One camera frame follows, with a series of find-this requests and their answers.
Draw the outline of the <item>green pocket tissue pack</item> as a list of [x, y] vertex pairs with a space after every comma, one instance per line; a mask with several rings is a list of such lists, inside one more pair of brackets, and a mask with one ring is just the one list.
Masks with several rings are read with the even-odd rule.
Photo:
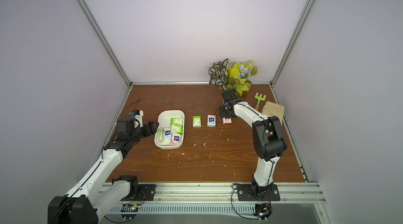
[[194, 128], [200, 128], [202, 126], [201, 116], [193, 116], [192, 125]]

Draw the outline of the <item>white plastic storage box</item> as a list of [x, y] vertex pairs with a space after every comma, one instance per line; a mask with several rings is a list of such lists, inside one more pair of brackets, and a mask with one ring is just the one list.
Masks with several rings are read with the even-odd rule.
[[157, 122], [155, 145], [163, 150], [180, 148], [184, 142], [184, 112], [180, 110], [163, 111], [159, 114]]

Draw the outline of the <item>blue pocket tissue pack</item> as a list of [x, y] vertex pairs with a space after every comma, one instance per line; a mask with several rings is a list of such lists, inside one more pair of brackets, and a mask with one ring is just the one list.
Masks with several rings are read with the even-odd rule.
[[216, 116], [215, 115], [208, 115], [207, 116], [207, 126], [208, 127], [215, 127], [216, 126]]

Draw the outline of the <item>pink pocket tissue pack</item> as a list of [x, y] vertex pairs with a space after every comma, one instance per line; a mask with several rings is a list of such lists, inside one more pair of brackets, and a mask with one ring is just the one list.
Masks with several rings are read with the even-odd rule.
[[223, 119], [222, 119], [222, 123], [223, 123], [223, 124], [232, 123], [232, 119], [231, 119], [231, 118], [223, 118]]

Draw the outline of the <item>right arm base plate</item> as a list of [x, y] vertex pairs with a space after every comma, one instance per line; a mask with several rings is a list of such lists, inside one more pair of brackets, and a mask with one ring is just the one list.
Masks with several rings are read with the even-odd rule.
[[234, 184], [234, 189], [238, 200], [241, 202], [261, 201], [278, 202], [281, 200], [278, 186], [274, 183], [265, 187], [259, 187], [257, 184]]

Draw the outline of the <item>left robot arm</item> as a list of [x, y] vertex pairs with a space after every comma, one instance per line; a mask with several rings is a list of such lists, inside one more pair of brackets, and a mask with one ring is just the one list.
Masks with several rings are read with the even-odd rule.
[[135, 175], [121, 175], [101, 192], [105, 181], [143, 138], [157, 133], [158, 122], [142, 121], [142, 112], [116, 122], [116, 131], [102, 148], [100, 157], [64, 196], [54, 197], [48, 205], [49, 224], [97, 224], [118, 202], [144, 203], [152, 200], [152, 188], [142, 189]]

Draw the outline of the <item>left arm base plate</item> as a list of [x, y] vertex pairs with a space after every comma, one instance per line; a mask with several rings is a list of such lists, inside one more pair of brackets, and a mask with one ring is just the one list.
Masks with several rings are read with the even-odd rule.
[[154, 200], [156, 184], [140, 184], [136, 193], [130, 193], [123, 201], [151, 202]]

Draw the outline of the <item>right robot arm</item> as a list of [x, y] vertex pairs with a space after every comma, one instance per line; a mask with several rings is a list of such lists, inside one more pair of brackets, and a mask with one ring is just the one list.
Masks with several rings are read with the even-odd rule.
[[252, 128], [258, 163], [250, 191], [256, 199], [264, 199], [270, 191], [274, 191], [275, 168], [288, 148], [280, 119], [258, 112], [232, 90], [224, 91], [222, 98], [224, 104], [219, 108], [219, 116], [222, 119], [241, 118]]

